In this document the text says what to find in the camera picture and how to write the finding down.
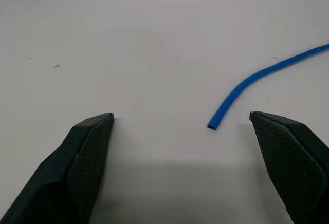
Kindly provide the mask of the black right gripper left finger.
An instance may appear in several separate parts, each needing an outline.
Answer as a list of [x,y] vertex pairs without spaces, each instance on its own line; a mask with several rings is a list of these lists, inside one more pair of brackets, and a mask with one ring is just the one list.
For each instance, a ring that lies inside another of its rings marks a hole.
[[73,126],[35,170],[1,223],[89,223],[98,197],[114,115]]

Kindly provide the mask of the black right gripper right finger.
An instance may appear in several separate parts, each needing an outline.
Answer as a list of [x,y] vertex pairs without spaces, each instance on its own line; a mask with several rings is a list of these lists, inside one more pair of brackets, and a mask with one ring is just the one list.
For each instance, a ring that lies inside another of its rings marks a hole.
[[328,223],[328,147],[298,121],[261,111],[249,120],[293,223]]

